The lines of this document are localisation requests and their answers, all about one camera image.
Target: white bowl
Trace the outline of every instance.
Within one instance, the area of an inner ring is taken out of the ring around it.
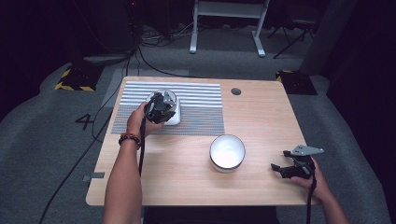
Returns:
[[[210,160],[220,172],[230,173],[238,168],[245,158],[245,146],[234,135],[224,134],[215,139],[210,146]]]

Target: bracelet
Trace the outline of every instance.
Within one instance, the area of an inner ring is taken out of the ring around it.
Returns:
[[[121,145],[121,143],[126,139],[134,140],[137,143],[137,145],[140,147],[140,139],[134,133],[122,133],[119,140],[119,144]]]

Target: black curtain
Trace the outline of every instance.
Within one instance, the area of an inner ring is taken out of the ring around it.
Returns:
[[[358,1],[321,74],[383,185],[396,223],[396,4]]]

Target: gray carpet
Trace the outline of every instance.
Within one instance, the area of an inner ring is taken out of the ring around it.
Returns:
[[[142,52],[159,69],[188,71],[189,76],[198,77],[275,80],[277,70],[299,68],[309,37],[274,60],[272,56],[287,44],[282,32],[267,39],[270,31],[262,31],[267,56],[259,58],[250,30],[205,30],[199,34],[195,55],[189,54],[188,37],[162,48],[142,48]],[[289,31],[290,36],[296,33]],[[92,125],[83,131],[83,124],[75,120],[85,114],[93,119],[123,76],[124,63],[111,65],[105,68],[96,92],[56,91],[67,65],[49,74],[40,94],[16,107],[0,123],[0,223],[38,222],[52,193],[92,142]],[[135,75],[136,69],[150,69],[140,55],[132,58],[129,68],[129,75]],[[380,183],[326,96],[328,80],[319,74],[311,79],[318,95],[289,95],[306,143],[326,150],[316,158],[351,223],[390,223]],[[106,106],[100,110],[94,133],[111,111]],[[103,207],[85,203],[88,183],[82,181],[93,171],[100,148],[99,142],[92,145],[55,197],[44,223],[101,222]],[[282,224],[304,223],[305,207],[278,207],[277,216]],[[325,223],[320,206],[313,207],[312,223]]]

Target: wooden table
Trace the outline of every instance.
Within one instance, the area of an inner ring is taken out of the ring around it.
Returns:
[[[119,116],[121,98],[127,81],[143,82],[147,86],[152,86],[151,82],[153,85],[163,82],[173,83],[171,86],[175,83],[217,85],[221,100],[223,131],[240,138],[247,151],[241,166],[233,173],[224,174],[218,172],[210,163],[209,148],[216,135],[153,133],[146,139],[146,154],[141,176],[143,205],[306,203],[305,190],[288,179],[282,179],[279,173],[271,170],[271,163],[282,167],[292,165],[292,162],[283,156],[283,150],[293,150],[297,145],[305,145],[299,124],[281,83],[259,80],[126,77],[122,81],[94,170],[95,173],[105,173],[105,175],[104,178],[92,179],[87,194],[88,204],[104,204],[106,183],[120,147],[118,145],[120,135],[114,133],[113,126],[119,122],[116,117]],[[238,88],[241,94],[232,94],[233,88]],[[180,101],[181,108],[187,106],[187,101],[183,102],[181,99]],[[205,108],[202,107],[199,111],[204,118]],[[206,119],[199,118],[198,121],[206,122]]]

